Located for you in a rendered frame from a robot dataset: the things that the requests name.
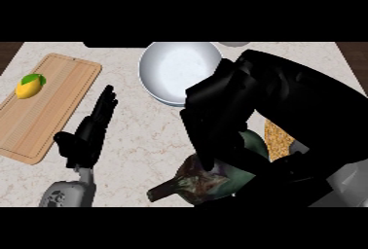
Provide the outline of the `yellow lemon with green leaf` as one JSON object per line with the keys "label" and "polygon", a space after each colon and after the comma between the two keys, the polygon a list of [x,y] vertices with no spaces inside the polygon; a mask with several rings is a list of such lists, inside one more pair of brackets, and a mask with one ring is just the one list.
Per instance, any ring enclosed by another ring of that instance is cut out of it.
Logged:
{"label": "yellow lemon with green leaf", "polygon": [[15,89],[18,99],[27,99],[36,96],[46,84],[46,78],[42,74],[33,73],[23,77]]}

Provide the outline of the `dark purple eggplant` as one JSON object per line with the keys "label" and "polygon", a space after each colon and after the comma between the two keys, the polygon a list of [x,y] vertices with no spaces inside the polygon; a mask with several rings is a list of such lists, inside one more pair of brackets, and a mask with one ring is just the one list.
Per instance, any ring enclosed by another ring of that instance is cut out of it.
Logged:
{"label": "dark purple eggplant", "polygon": [[184,161],[172,180],[154,187],[147,196],[151,202],[178,194],[184,200],[199,205],[233,196],[255,178],[255,174],[215,160],[211,171],[203,169],[197,154]]}

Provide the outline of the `orange woven placemat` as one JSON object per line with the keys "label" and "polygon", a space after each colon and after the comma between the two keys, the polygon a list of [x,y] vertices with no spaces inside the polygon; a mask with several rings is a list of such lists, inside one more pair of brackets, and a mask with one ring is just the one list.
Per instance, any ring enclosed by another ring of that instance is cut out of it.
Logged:
{"label": "orange woven placemat", "polygon": [[270,151],[270,159],[277,160],[290,154],[290,144],[295,138],[289,133],[270,121],[265,121],[265,142]]}

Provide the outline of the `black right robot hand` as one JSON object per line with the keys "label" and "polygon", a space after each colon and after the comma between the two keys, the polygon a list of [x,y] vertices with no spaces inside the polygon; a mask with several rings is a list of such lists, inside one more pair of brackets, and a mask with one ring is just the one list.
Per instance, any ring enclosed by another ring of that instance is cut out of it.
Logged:
{"label": "black right robot hand", "polygon": [[[205,168],[221,160],[255,175],[234,196],[199,207],[311,206],[335,190],[332,175],[368,159],[368,97],[308,66],[256,50],[224,59],[185,94],[181,116]],[[270,161],[245,148],[240,134],[255,113],[307,152]]]}

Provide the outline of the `wooden cutting board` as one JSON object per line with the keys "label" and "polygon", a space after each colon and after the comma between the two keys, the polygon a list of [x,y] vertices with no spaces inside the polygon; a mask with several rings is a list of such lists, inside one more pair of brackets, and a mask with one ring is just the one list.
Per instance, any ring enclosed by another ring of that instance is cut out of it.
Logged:
{"label": "wooden cutting board", "polygon": [[57,53],[42,58],[32,70],[46,78],[41,93],[29,99],[11,93],[0,104],[0,156],[41,163],[101,70],[100,63]]}

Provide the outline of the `white bowl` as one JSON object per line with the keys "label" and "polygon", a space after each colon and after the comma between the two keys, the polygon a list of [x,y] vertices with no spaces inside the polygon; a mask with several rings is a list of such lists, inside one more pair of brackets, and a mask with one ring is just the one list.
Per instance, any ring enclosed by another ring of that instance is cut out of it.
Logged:
{"label": "white bowl", "polygon": [[154,42],[146,49],[138,75],[150,95],[165,104],[185,106],[185,90],[208,79],[222,53],[212,42]]}

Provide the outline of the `pale grey round object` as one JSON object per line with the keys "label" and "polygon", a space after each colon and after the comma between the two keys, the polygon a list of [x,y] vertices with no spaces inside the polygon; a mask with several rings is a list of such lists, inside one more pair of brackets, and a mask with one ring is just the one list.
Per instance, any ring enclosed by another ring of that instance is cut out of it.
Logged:
{"label": "pale grey round object", "polygon": [[250,42],[219,42],[224,46],[231,48],[240,48],[246,46]]}

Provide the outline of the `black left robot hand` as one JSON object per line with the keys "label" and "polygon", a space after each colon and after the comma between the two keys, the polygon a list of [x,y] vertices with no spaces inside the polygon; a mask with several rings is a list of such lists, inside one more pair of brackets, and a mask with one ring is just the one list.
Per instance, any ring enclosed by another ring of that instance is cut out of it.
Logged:
{"label": "black left robot hand", "polygon": [[107,128],[119,104],[116,97],[114,87],[109,85],[100,95],[91,115],[79,124],[76,133],[60,131],[54,136],[69,168],[92,168],[98,163]]}

